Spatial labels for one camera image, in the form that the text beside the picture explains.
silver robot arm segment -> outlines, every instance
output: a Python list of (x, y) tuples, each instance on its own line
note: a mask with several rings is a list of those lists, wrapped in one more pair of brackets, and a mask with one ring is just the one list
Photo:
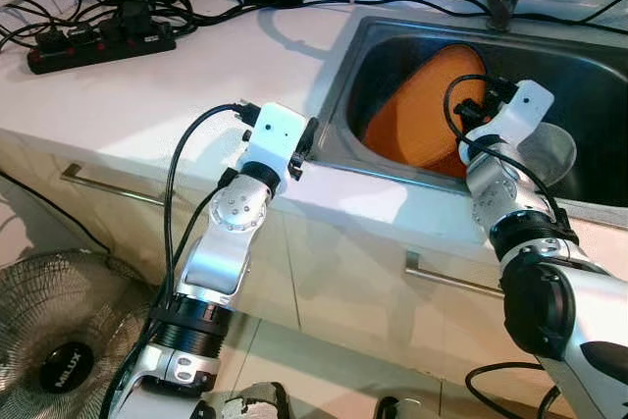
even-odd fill
[(209, 201), (209, 225), (185, 261), (170, 309), (151, 312), (161, 327), (139, 354), (112, 409), (116, 419), (211, 419), (201, 400), (213, 389), (219, 354), (250, 246), (272, 198), (300, 178), (316, 121), (275, 103), (264, 105), (239, 170)]
[[(517, 85), (489, 125), (467, 137), (520, 161), (516, 145), (545, 113), (526, 115), (523, 99), (545, 100), (537, 110), (547, 110), (552, 97), (531, 95), (529, 81)], [(579, 418), (628, 418), (628, 284), (589, 260), (525, 174), (472, 146), (460, 154), (473, 217), (499, 259), (511, 337), (538, 358)]]

stainless steel sink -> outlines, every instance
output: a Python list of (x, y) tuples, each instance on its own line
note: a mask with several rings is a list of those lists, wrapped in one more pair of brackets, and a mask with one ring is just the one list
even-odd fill
[(489, 74), (533, 79), (555, 97), (545, 121), (569, 131), (578, 157), (551, 190), (573, 216), (628, 227), (628, 49), (369, 17), (320, 115), (314, 161), (442, 190), (464, 182), (381, 157), (360, 141), (373, 115), (417, 68), (452, 43), (473, 47)]

drawer handle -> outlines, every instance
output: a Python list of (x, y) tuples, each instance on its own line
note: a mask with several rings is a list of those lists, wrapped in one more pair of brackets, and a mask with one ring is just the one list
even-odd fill
[(419, 257), (417, 252), (408, 250), (405, 255), (405, 273), (413, 277), (436, 282), (437, 284), (449, 285), (450, 287), (468, 289), (476, 293), (487, 294), (496, 298), (503, 298), (503, 291), (497, 288), (487, 287), (486, 285), (474, 284), (466, 280), (457, 279), (448, 275), (439, 274), (419, 267)]
[(141, 193), (139, 191), (129, 190), (120, 186), (109, 185), (108, 183), (93, 181), (92, 179), (86, 179), (85, 177), (80, 177), (79, 172), (81, 169), (82, 167), (79, 164), (70, 164), (68, 169), (63, 171), (61, 174), (61, 180), (106, 191), (108, 193), (113, 193), (114, 195), (125, 196), (126, 198), (143, 201), (150, 203), (151, 205), (164, 206), (164, 200), (155, 196), (147, 195), (146, 193)]

floor tile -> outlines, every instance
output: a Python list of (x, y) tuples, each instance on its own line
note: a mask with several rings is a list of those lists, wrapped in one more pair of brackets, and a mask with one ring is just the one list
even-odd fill
[(440, 381), (263, 321), (237, 380), (280, 382), (294, 419), (370, 419), (380, 397), (421, 400), (437, 411)]
[(246, 314), (234, 314), (220, 353), (221, 366), (216, 385), (213, 391), (204, 396), (217, 411), (222, 409), (224, 401), (231, 397), (236, 387), (237, 377), (260, 322), (258, 318)]

